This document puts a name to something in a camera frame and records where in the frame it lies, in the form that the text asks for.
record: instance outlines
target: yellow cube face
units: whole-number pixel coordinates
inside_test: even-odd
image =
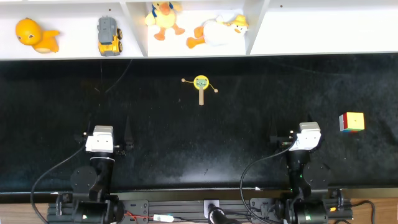
[[[347,128],[354,131],[365,129],[363,113],[347,112]]]

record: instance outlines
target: rubik's cube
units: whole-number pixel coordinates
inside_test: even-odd
[[[340,121],[340,131],[358,132],[365,129],[363,113],[347,112],[338,119]]]

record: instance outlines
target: stuffed animal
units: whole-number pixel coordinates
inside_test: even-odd
[[[19,42],[30,45],[38,53],[58,52],[59,47],[55,36],[60,32],[57,30],[42,30],[32,19],[26,18],[18,22],[16,34]]]
[[[185,32],[185,29],[176,25],[177,15],[174,10],[180,12],[182,10],[181,4],[177,2],[152,2],[152,12],[145,18],[145,23],[148,26],[156,24],[160,27],[160,32],[154,36],[157,40],[165,40],[164,34],[168,28],[173,28],[175,35],[181,35]]]
[[[230,44],[241,39],[248,30],[249,24],[243,15],[238,15],[232,22],[224,22],[221,16],[206,21],[203,26],[194,30],[195,38],[187,39],[187,46],[192,49],[198,44],[218,46]]]

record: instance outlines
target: yellow toy truck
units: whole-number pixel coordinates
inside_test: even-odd
[[[102,56],[116,56],[122,50],[122,30],[118,28],[112,17],[102,17],[98,20],[98,49]]]

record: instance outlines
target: black tabletop surface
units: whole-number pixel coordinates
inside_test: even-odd
[[[244,168],[271,155],[269,123],[297,129],[312,119],[324,141],[312,160],[332,170],[331,187],[398,185],[398,55],[0,62],[0,192],[28,192],[78,149],[74,135],[129,116],[134,150],[117,157],[112,191],[236,188]],[[206,75],[219,90],[181,79]],[[339,115],[363,112],[366,130],[341,133]],[[81,152],[37,191],[69,190],[89,164]],[[289,186],[284,156],[254,166],[246,187]]]

